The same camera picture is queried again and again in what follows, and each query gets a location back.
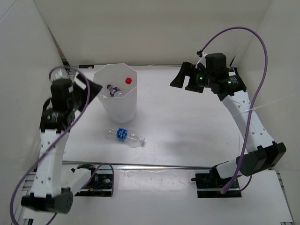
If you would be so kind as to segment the black cap pepsi bottle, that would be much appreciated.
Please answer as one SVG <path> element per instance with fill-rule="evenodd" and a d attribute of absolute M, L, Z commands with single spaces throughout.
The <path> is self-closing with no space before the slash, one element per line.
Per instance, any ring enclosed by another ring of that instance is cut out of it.
<path fill-rule="evenodd" d="M 121 98 L 121 97 L 124 97 L 124 94 L 123 94 L 123 92 L 122 92 L 122 90 L 120 88 L 118 88 L 116 86 L 113 86 L 111 84 L 107 85 L 106 88 L 108 89 L 108 91 L 110 93 L 110 96 L 112 98 L 116 98 L 116 97 Z"/>

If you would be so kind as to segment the red cap water bottle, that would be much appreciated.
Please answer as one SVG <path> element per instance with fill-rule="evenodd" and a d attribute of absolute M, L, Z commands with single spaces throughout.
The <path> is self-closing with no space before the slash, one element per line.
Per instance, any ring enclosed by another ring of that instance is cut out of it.
<path fill-rule="evenodd" d="M 129 91 L 131 91 L 131 83 L 132 83 L 132 78 L 131 77 L 127 77 L 124 80 L 124 83 L 122 84 L 122 91 L 124 92 L 124 94 L 126 95 Z"/>

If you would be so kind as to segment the crushed clear blue-label bottle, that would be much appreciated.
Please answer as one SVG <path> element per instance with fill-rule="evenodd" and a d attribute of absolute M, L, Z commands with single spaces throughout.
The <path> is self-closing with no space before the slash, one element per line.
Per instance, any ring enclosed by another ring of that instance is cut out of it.
<path fill-rule="evenodd" d="M 143 147 L 145 145 L 145 137 L 135 131 L 122 127 L 107 127 L 105 129 L 105 138 L 132 148 Z"/>

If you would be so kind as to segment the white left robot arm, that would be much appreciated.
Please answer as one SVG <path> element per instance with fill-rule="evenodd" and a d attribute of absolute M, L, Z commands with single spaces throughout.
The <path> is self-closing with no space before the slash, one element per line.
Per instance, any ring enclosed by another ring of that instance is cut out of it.
<path fill-rule="evenodd" d="M 70 131 L 103 88 L 79 70 L 75 70 L 75 78 L 86 87 L 66 76 L 55 78 L 51 81 L 51 96 L 42 108 L 40 156 L 33 166 L 36 174 L 29 194 L 21 199 L 23 207 L 34 211 L 67 214 L 74 196 L 84 187 L 92 188 L 98 183 L 94 165 L 80 165 L 71 169 L 66 180 L 61 179 Z"/>

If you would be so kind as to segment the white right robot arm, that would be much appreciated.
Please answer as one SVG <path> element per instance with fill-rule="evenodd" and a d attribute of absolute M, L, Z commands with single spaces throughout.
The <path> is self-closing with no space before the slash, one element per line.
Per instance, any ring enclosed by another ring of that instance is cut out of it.
<path fill-rule="evenodd" d="M 185 78 L 189 77 L 186 90 L 202 93 L 205 88 L 210 89 L 230 112 L 247 142 L 244 154 L 212 168 L 210 181 L 220 188 L 236 170 L 238 176 L 249 177 L 274 167 L 286 153 L 286 146 L 271 137 L 256 112 L 250 109 L 247 88 L 237 70 L 227 67 L 226 56 L 222 53 L 208 54 L 205 63 L 194 65 L 183 62 L 170 86 L 182 88 Z"/>

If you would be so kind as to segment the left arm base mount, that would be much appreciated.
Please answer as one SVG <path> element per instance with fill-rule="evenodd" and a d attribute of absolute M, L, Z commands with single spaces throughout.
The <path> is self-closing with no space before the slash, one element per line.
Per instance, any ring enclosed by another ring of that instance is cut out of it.
<path fill-rule="evenodd" d="M 91 181 L 82 188 L 75 196 L 84 197 L 112 197 L 114 193 L 114 170 L 109 165 L 89 169 L 93 175 Z"/>

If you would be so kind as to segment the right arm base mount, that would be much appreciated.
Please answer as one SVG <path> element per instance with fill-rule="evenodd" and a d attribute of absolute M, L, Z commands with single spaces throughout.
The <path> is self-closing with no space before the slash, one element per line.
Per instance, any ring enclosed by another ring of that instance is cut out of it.
<path fill-rule="evenodd" d="M 196 184 L 197 198 L 240 198 L 241 191 L 238 181 L 225 193 L 221 193 L 222 187 L 230 180 L 223 179 L 218 182 L 210 173 L 196 173 L 191 179 Z"/>

